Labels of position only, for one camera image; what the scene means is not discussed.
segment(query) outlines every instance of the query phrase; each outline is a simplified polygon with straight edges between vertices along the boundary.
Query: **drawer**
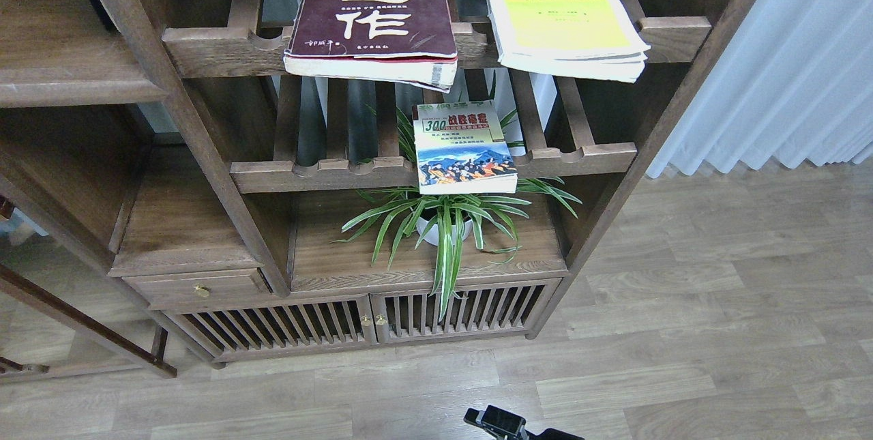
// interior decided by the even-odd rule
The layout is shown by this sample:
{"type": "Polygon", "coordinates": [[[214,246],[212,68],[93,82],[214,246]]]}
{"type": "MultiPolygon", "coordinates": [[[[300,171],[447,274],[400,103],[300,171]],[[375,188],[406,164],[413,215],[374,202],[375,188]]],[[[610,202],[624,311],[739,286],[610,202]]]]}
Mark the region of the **drawer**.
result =
{"type": "Polygon", "coordinates": [[[225,269],[220,272],[125,276],[122,278],[153,309],[171,304],[199,303],[270,294],[258,268],[225,269]]]}

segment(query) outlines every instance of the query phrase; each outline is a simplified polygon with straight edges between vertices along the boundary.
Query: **dark red book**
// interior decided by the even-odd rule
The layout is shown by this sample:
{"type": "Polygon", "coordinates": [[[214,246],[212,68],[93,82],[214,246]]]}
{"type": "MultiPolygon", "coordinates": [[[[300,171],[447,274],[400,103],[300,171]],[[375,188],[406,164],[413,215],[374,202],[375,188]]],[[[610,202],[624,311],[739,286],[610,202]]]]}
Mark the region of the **dark red book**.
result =
{"type": "Polygon", "coordinates": [[[448,91],[458,51],[446,0],[303,0],[286,70],[448,91]]]}

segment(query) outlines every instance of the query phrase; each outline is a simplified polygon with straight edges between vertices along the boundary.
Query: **book cover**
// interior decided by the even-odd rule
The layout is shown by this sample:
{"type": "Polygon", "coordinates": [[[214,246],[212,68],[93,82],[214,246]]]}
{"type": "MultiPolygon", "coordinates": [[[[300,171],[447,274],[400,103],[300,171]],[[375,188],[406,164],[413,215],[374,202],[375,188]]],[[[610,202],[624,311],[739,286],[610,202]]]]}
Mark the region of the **book cover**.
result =
{"type": "Polygon", "coordinates": [[[649,49],[620,0],[488,0],[488,4],[503,52],[577,59],[649,49]]]}
{"type": "Polygon", "coordinates": [[[287,57],[452,60],[446,0],[303,0],[287,57]]]}
{"type": "Polygon", "coordinates": [[[515,192],[518,176],[493,101],[419,104],[413,128],[421,194],[515,192]]]}

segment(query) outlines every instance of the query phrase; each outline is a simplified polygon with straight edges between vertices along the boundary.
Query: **black device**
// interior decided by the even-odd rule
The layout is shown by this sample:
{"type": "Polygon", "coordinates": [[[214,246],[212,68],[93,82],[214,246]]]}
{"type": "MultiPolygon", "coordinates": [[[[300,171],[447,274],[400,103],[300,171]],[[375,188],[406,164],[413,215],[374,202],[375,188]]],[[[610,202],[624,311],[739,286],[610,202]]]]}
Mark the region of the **black device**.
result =
{"type": "Polygon", "coordinates": [[[485,430],[498,440],[585,440],[564,431],[547,428],[539,435],[524,429],[526,420],[505,409],[488,406],[486,410],[467,409],[464,422],[485,430]]]}

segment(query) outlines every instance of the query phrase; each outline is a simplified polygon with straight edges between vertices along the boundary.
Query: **yellow-green book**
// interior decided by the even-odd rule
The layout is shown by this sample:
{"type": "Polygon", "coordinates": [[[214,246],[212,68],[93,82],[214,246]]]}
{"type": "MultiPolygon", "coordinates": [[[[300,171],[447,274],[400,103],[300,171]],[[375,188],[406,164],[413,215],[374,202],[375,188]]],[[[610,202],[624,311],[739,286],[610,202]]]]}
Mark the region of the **yellow-green book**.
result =
{"type": "Polygon", "coordinates": [[[487,0],[501,64],[633,82],[649,46],[620,0],[487,0]]]}

